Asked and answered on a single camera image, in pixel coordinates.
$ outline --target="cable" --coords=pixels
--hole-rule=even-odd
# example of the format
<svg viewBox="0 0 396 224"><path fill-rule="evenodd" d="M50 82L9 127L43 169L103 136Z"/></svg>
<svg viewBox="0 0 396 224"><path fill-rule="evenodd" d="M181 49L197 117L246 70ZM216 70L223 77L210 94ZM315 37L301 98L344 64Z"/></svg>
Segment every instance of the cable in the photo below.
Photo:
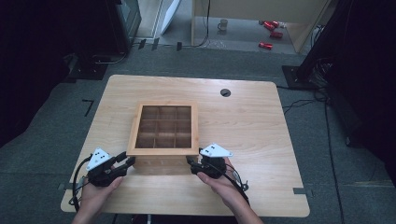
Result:
<svg viewBox="0 0 396 224"><path fill-rule="evenodd" d="M283 86L276 86L278 89L284 89L284 90L289 90L289 91L305 91L305 90L297 90L297 89L290 89L289 87L283 87Z"/></svg>
<svg viewBox="0 0 396 224"><path fill-rule="evenodd" d="M193 48L201 47L209 39L209 14L210 14L210 0L209 0L209 3L207 4L206 25L204 23L204 26L206 26L206 36L200 45L193 46Z"/></svg>
<svg viewBox="0 0 396 224"><path fill-rule="evenodd" d="M76 170L76 172L75 172L75 175L74 175L74 177L73 177L73 188L72 188L72 190L73 190L73 198L72 198L72 199L73 199L73 205L75 206L76 212L78 212L78 209L79 209L78 199L77 199L77 189L76 189L77 176L78 176L79 170L81 169L81 166L82 166L85 162L90 161L91 158L92 158L92 154L90 155L90 157L86 158L84 161L82 161L82 162L79 164L79 166L78 166L78 168L77 168L77 170Z"/></svg>
<svg viewBox="0 0 396 224"><path fill-rule="evenodd" d="M234 171L234 172L236 173L236 175L238 176L238 180L237 180L237 181L238 181L239 184L241 185L242 190L243 190L243 191L246 191L245 188L243 187L241 176L238 174L238 172L235 170L235 168L233 168L231 165L229 165L229 164L227 164L227 163L226 163L225 165L233 169L233 171Z"/></svg>
<svg viewBox="0 0 396 224"><path fill-rule="evenodd" d="M119 214L114 214L113 221L111 222L112 224L116 224L117 216L118 216L118 215L119 215Z"/></svg>
<svg viewBox="0 0 396 224"><path fill-rule="evenodd" d="M205 164L209 165L210 167L212 167L213 169L217 170L219 173L221 173L224 177L226 177L232 184L233 186L239 191L239 193L242 195L242 197L245 199L245 201L247 201L247 204L250 205L250 202L248 201L248 196L246 195L246 193L244 192L243 187L239 186L236 181L232 180L228 175L226 175L225 173L223 173L221 170L219 170L216 166L212 165L209 162L206 162Z"/></svg>
<svg viewBox="0 0 396 224"><path fill-rule="evenodd" d="M298 100L298 101L294 101L291 105L282 106L283 109L287 108L286 111L283 112L283 115L286 115L286 113L288 113L289 110L291 110L293 107L300 107L300 106L303 106L303 105L309 105L309 104L314 103L315 101L316 100ZM294 104L297 104L297 103L300 103L300 102L306 102L306 103L304 103L302 105L294 105Z"/></svg>
<svg viewBox="0 0 396 224"><path fill-rule="evenodd" d="M330 136L329 117L327 115L327 103L324 103L324 114L325 114L325 117L326 117L327 139L328 139L328 144L329 144L330 162L332 164L332 176L334 178L334 186L335 186L335 191L337 193L338 206L339 206L339 209L340 209L341 223L344 224L345 223L345 221L344 221L344 210L343 210L343 205L341 204L340 190L338 188L338 179L337 179L337 175L335 174L334 159L332 157L332 139L331 139L331 136Z"/></svg>
<svg viewBox="0 0 396 224"><path fill-rule="evenodd" d="M95 62L95 63L97 63L97 64L114 64L114 63L119 63L119 62L122 61L125 57L126 57L126 52L122 55L122 57L121 57L120 59L118 59L118 60L116 60L116 61L114 61L114 62L108 62L108 63L97 63L97 62Z"/></svg>

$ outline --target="red tool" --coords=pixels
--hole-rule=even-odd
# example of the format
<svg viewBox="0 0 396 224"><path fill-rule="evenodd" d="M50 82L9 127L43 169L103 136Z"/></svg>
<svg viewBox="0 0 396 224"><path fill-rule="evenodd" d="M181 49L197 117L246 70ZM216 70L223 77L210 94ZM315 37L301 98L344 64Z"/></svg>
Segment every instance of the red tool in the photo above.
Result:
<svg viewBox="0 0 396 224"><path fill-rule="evenodd" d="M270 22L271 22L271 24L273 24L273 26L275 28L279 27L279 22L278 21L270 21Z"/></svg>
<svg viewBox="0 0 396 224"><path fill-rule="evenodd" d="M263 26L271 32L275 30L275 26L269 21L265 21Z"/></svg>
<svg viewBox="0 0 396 224"><path fill-rule="evenodd" d="M272 38L280 39L280 38L282 38L282 36L283 36L283 34L280 32L271 32L271 34L270 34L270 37L272 37Z"/></svg>
<svg viewBox="0 0 396 224"><path fill-rule="evenodd" d="M262 48L262 49L272 49L272 47L273 47L273 45L272 44L270 44L270 43L264 43L264 42L260 42L260 44L259 44L259 48Z"/></svg>

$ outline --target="wooden table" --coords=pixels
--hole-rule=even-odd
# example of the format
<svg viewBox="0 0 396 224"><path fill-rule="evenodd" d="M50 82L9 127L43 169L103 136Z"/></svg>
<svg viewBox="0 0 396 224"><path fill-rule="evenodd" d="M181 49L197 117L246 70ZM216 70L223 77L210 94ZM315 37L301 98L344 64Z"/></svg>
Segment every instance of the wooden table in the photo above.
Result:
<svg viewBox="0 0 396 224"><path fill-rule="evenodd" d="M220 94L231 91L229 97ZM303 183L282 107L272 82L180 77L112 76L96 111L77 165L101 147L115 156L128 146L138 101L198 103L200 146L211 143L233 152L252 208L261 217L306 217ZM85 175L85 166L80 175ZM61 207L73 212L67 190ZM108 200L104 212L231 216L220 197L196 175L139 175L133 167Z"/></svg>
<svg viewBox="0 0 396 224"><path fill-rule="evenodd" d="M328 10L331 1L334 0L211 0L209 16L225 19L286 22L292 45L296 52L300 52L322 17L329 12L332 13L334 7ZM208 3L209 0L193 0L191 21L191 43L193 45L195 17L206 18Z"/></svg>

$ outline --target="hand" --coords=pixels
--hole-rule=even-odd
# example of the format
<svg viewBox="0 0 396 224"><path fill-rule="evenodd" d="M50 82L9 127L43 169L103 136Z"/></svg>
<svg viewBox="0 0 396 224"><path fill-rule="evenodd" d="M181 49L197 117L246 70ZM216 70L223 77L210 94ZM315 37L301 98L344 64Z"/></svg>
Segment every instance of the hand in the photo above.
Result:
<svg viewBox="0 0 396 224"><path fill-rule="evenodd" d="M122 180L122 176L117 177L108 187L101 188L87 184L88 180L84 179L84 184L87 185L82 188L81 205L73 223L93 223L101 214L107 198L119 187Z"/></svg>
<svg viewBox="0 0 396 224"><path fill-rule="evenodd" d="M234 179L233 166L231 165L230 160L227 157L224 158L224 160L227 164L226 175L229 176L231 179ZM231 208L232 203L235 200L245 200L243 199L239 191L235 188L235 186L226 177L221 176L219 179L213 179L202 172L198 173L197 175L202 180L202 182L210 186L212 190L221 197L227 207Z"/></svg>
<svg viewBox="0 0 396 224"><path fill-rule="evenodd" d="M227 176L233 179L233 166L228 158L224 158L227 166ZM213 179L208 175L199 172L198 177L202 182L212 188L223 200L224 204L230 208L239 224L262 224L262 220L250 208L247 201L226 177Z"/></svg>

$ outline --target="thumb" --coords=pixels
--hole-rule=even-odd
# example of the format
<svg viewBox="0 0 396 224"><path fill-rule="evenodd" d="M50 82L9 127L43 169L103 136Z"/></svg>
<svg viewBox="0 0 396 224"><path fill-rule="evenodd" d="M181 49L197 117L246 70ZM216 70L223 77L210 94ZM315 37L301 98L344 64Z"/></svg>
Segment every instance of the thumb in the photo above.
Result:
<svg viewBox="0 0 396 224"><path fill-rule="evenodd" d="M211 186L210 182L211 182L212 178L210 178L207 174L202 173L202 172L198 172L197 175L201 179L202 182L204 182L205 184Z"/></svg>
<svg viewBox="0 0 396 224"><path fill-rule="evenodd" d="M103 189L104 194L108 197L115 189L119 187L123 180L123 176L117 177L113 182L105 189Z"/></svg>

